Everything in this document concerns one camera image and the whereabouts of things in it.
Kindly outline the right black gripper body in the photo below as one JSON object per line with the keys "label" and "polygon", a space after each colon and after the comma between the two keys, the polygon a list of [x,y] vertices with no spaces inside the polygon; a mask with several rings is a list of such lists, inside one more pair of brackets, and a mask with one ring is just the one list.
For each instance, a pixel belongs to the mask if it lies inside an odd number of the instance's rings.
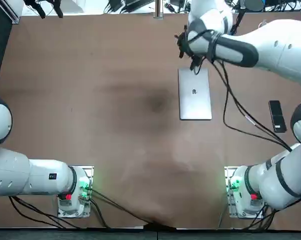
{"label": "right black gripper body", "polygon": [[175,38],[177,39],[177,45],[179,48],[179,58],[182,59],[184,54],[191,57],[191,50],[187,39],[187,25],[184,26],[184,31],[180,35],[175,35]]}

